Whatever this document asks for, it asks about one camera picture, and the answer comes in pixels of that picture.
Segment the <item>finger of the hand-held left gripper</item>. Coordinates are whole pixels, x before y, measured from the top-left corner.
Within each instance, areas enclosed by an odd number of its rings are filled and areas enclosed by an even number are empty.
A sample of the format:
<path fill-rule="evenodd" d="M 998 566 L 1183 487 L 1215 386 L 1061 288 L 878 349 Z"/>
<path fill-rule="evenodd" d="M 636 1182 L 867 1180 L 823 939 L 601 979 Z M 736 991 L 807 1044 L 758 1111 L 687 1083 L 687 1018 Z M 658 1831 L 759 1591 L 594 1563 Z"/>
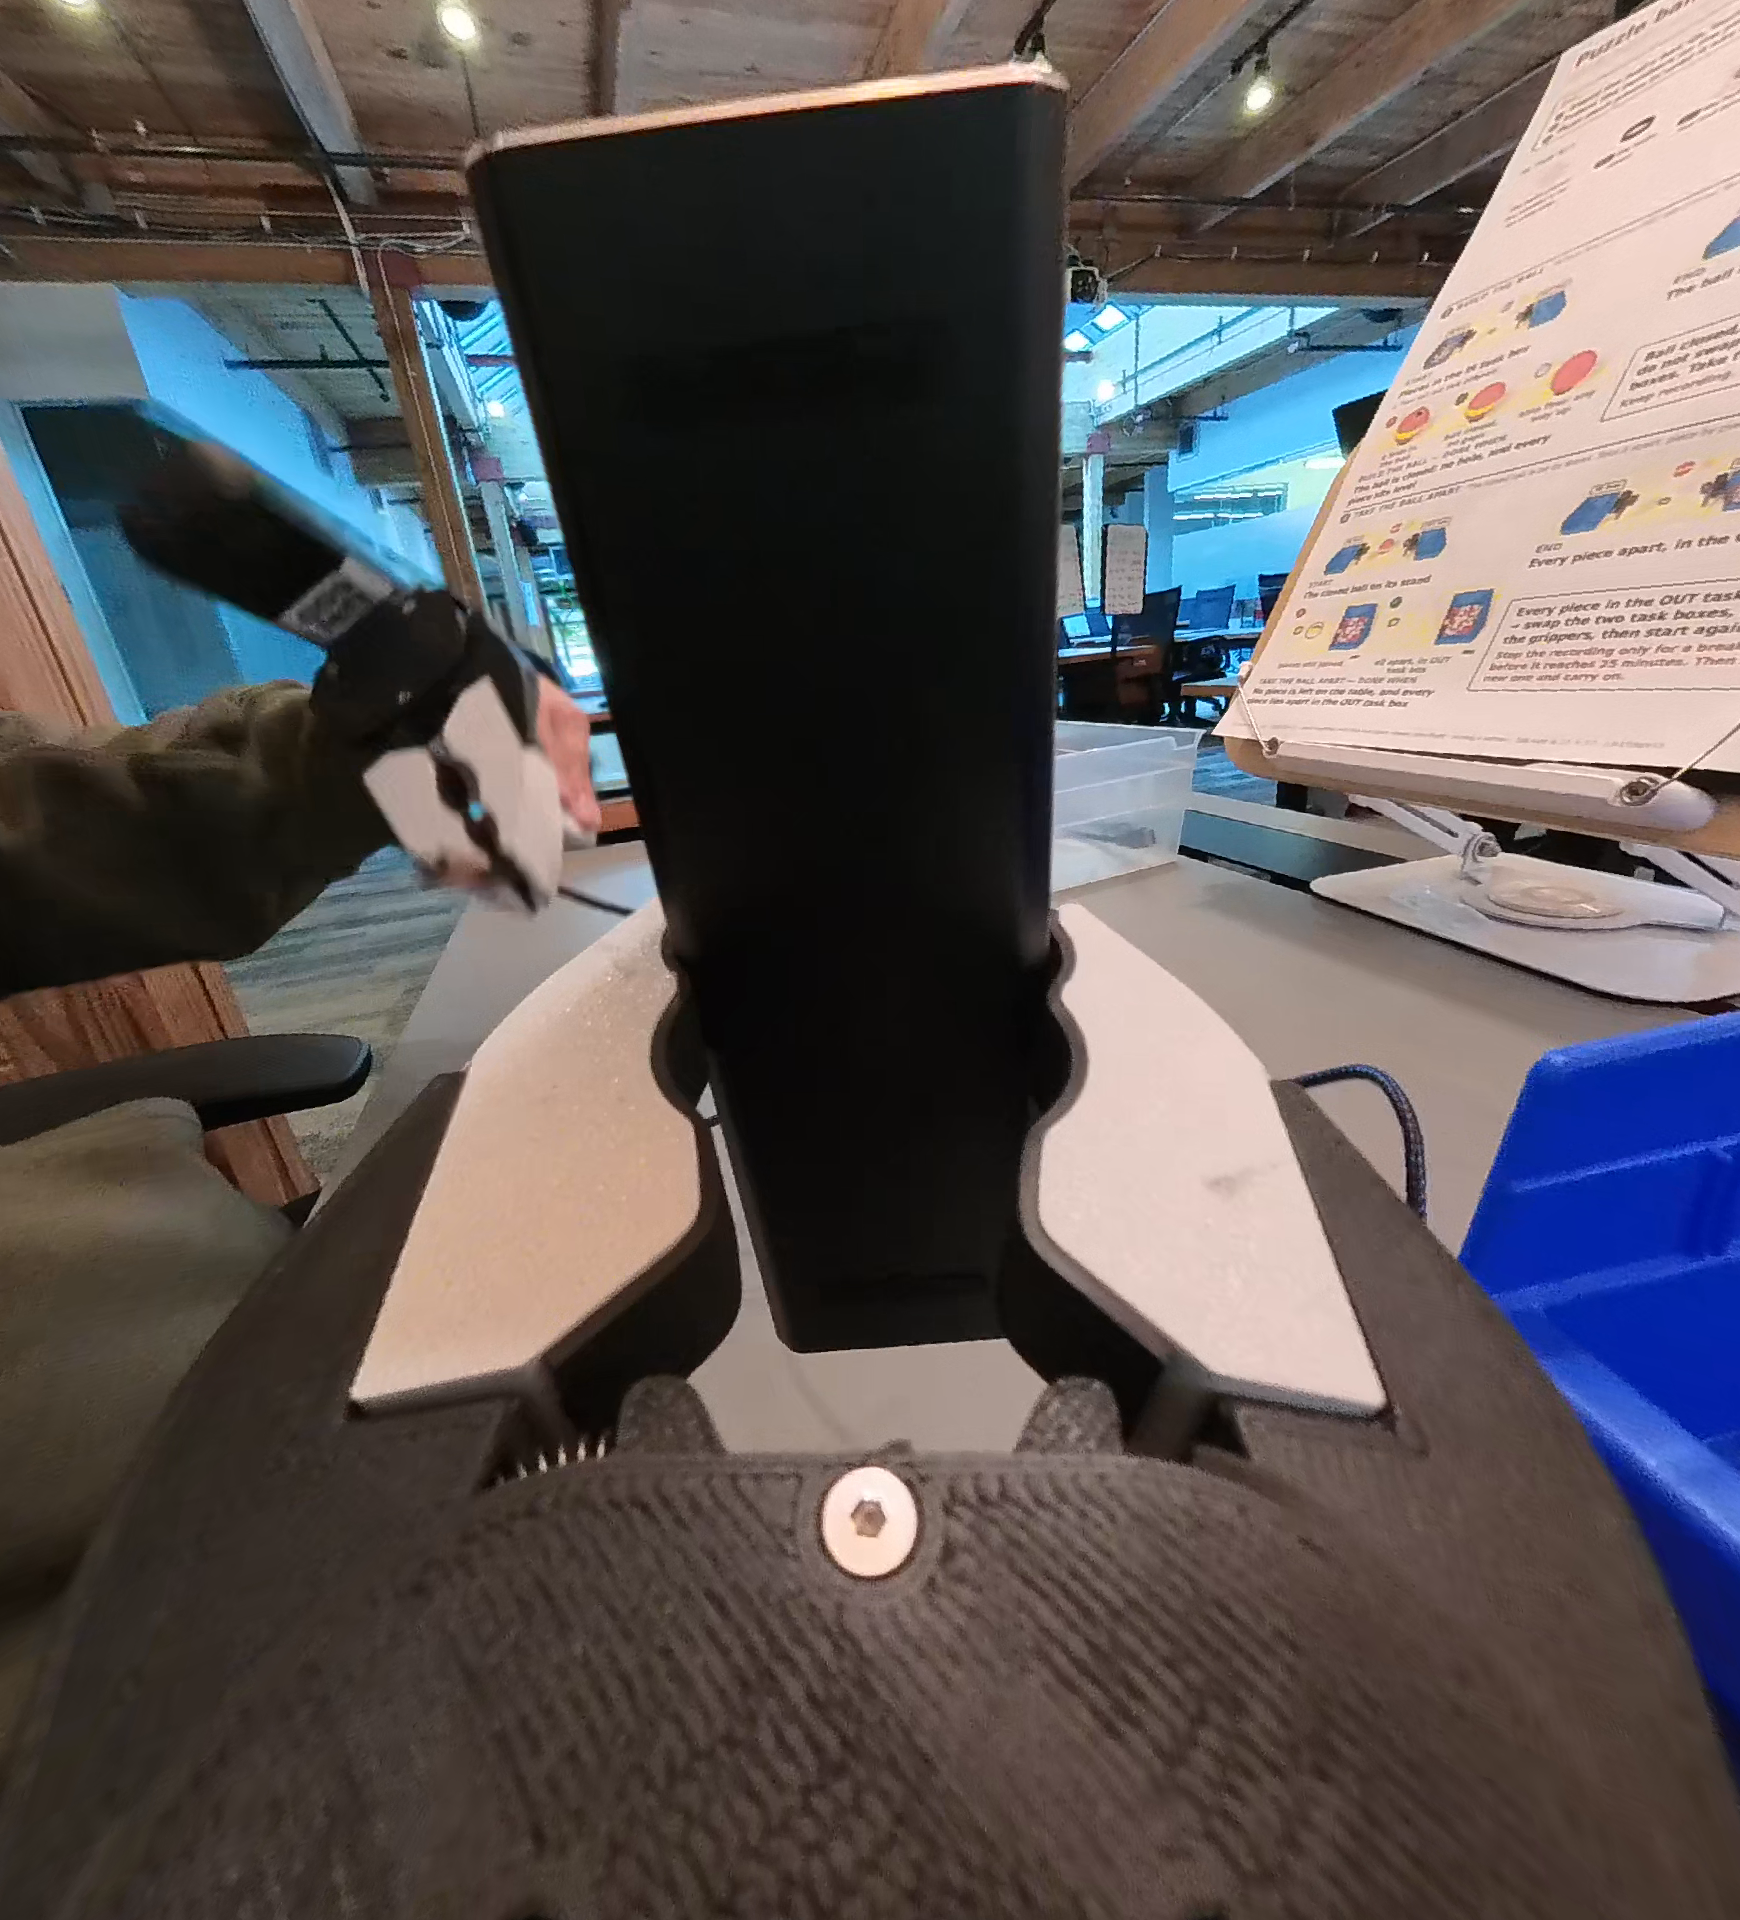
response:
<path fill-rule="evenodd" d="M 462 691 L 436 736 L 445 870 L 486 899 L 538 914 L 555 895 L 565 815 L 541 745 L 515 725 L 494 690 Z"/>
<path fill-rule="evenodd" d="M 461 794 L 453 788 L 450 798 L 445 790 L 453 777 L 455 768 L 429 747 L 404 747 L 374 757 L 363 786 L 425 885 L 486 891 L 494 870 L 473 840 Z"/>

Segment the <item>black office chair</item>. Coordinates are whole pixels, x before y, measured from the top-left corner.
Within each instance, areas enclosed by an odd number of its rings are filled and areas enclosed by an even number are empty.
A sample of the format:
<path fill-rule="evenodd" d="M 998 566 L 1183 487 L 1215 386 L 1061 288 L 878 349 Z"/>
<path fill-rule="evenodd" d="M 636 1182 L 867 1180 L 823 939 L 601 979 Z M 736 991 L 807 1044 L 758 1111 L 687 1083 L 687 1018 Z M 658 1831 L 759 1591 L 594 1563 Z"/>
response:
<path fill-rule="evenodd" d="M 371 1044 L 340 1033 L 236 1036 L 66 1069 L 0 1086 L 0 1145 L 144 1101 L 176 1101 L 205 1130 L 292 1117 L 353 1099 Z"/>

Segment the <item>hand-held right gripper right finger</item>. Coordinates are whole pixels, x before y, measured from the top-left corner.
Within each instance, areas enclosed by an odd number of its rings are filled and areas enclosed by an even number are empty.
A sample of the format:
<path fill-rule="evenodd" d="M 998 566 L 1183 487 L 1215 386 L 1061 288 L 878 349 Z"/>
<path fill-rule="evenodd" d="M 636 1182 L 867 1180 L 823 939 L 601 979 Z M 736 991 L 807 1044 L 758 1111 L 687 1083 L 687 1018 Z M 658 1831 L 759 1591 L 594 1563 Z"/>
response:
<path fill-rule="evenodd" d="M 1131 1438 L 1170 1405 L 1384 1415 L 1271 1075 L 1090 907 L 1061 905 L 998 1325 L 1041 1378 L 1113 1391 Z"/>

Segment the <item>person's left forearm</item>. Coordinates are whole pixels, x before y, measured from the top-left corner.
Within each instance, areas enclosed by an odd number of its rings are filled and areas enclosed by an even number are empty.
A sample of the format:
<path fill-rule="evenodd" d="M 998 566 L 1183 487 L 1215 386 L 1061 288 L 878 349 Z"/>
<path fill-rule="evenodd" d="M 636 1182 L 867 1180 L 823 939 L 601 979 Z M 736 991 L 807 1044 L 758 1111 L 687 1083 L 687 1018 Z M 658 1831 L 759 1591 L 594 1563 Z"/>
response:
<path fill-rule="evenodd" d="M 393 832 L 300 683 L 135 728 L 0 711 L 0 1001 L 267 943 Z"/>

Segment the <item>grey desk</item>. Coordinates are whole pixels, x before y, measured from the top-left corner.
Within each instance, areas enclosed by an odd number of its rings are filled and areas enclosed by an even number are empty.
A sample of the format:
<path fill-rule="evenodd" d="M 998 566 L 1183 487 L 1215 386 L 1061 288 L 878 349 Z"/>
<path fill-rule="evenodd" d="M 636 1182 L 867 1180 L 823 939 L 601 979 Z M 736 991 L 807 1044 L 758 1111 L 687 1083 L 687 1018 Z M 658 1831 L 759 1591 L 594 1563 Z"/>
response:
<path fill-rule="evenodd" d="M 656 895 L 641 846 L 579 851 L 567 889 L 534 917 L 470 904 L 400 1041 L 355 1118 L 326 1188 L 441 1072 L 583 947 Z M 1090 912 L 1209 999 L 1275 1075 L 1370 1065 L 1391 1072 L 1427 1132 L 1432 1232 L 1457 1251 L 1532 1065 L 1547 1049 L 1726 1010 L 1640 1005 L 1580 991 L 1315 899 L 1264 878 L 1179 858 L 1075 889 Z M 1041 1383 L 1005 1344 L 800 1357 L 774 1333 L 753 1249 L 740 1241 L 741 1312 L 695 1374 L 738 1450 L 863 1455 L 1003 1450 Z"/>

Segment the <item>blue plastic bin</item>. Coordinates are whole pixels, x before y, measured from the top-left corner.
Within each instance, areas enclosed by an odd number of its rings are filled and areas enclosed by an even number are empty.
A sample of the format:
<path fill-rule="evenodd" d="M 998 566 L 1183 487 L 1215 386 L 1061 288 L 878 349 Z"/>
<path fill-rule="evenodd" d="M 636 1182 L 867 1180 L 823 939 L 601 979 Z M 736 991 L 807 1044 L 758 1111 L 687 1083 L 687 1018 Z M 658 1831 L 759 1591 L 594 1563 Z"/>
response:
<path fill-rule="evenodd" d="M 1461 1263 L 1623 1489 L 1740 1778 L 1740 1012 L 1541 1056 Z"/>

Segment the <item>clear plastic bin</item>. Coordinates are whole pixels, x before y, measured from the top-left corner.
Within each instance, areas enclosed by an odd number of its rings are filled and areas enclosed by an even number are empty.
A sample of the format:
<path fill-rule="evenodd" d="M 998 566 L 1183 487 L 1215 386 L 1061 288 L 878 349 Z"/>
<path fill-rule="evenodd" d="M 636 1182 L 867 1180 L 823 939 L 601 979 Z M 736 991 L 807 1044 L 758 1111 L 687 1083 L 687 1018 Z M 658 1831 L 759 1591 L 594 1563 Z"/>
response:
<path fill-rule="evenodd" d="M 1174 728 L 1057 722 L 1054 897 L 1179 856 L 1200 740 Z"/>

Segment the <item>black USB hub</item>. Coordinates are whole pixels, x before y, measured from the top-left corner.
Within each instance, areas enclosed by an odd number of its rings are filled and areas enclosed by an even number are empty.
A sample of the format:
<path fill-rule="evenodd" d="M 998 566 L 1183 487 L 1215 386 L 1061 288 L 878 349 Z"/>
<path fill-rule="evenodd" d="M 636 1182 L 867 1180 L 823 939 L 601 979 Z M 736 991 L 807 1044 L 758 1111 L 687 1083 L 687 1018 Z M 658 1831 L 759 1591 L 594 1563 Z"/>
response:
<path fill-rule="evenodd" d="M 1066 84 L 513 129 L 466 184 L 787 1344 L 998 1337 L 1048 979 Z"/>

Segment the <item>printed instruction sheet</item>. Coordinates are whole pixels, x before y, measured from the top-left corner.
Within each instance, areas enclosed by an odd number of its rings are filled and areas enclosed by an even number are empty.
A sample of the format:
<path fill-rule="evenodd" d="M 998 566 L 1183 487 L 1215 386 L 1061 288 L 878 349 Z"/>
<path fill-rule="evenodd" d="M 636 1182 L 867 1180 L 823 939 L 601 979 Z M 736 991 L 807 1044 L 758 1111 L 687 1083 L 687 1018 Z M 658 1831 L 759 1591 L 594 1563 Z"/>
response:
<path fill-rule="evenodd" d="M 1557 59 L 1218 734 L 1740 775 L 1740 1 Z"/>

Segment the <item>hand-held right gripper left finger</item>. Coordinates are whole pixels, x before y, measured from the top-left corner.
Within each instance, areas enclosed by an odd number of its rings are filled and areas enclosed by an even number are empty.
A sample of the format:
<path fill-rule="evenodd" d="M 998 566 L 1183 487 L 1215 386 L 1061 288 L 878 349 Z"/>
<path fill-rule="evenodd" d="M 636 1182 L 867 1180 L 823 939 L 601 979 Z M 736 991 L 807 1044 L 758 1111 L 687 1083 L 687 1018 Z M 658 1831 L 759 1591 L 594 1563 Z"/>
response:
<path fill-rule="evenodd" d="M 646 904 L 476 1044 L 351 1383 L 365 1421 L 493 1408 L 502 1469 L 619 1450 L 740 1312 L 707 1055 Z"/>

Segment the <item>instruction sheet on stand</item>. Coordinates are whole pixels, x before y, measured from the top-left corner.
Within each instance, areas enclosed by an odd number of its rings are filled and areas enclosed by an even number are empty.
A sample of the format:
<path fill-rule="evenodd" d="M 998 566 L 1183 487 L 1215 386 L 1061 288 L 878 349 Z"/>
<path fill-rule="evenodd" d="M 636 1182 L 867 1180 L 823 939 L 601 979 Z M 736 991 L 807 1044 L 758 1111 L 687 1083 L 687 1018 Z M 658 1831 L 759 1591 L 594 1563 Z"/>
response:
<path fill-rule="evenodd" d="M 1218 737 L 1234 766 L 1432 849 L 1319 880 L 1325 899 L 1631 1001 L 1740 993 L 1740 775 Z"/>

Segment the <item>person's left hand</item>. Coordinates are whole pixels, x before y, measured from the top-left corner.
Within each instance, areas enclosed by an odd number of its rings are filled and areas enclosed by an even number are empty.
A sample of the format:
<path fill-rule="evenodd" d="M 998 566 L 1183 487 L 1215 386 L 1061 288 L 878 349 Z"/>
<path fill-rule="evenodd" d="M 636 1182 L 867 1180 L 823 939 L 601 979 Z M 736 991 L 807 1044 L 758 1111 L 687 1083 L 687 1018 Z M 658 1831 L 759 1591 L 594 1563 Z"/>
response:
<path fill-rule="evenodd" d="M 567 838 L 590 846 L 601 832 L 601 805 L 590 777 L 589 718 L 547 673 L 534 678 L 533 728 L 551 768 Z"/>

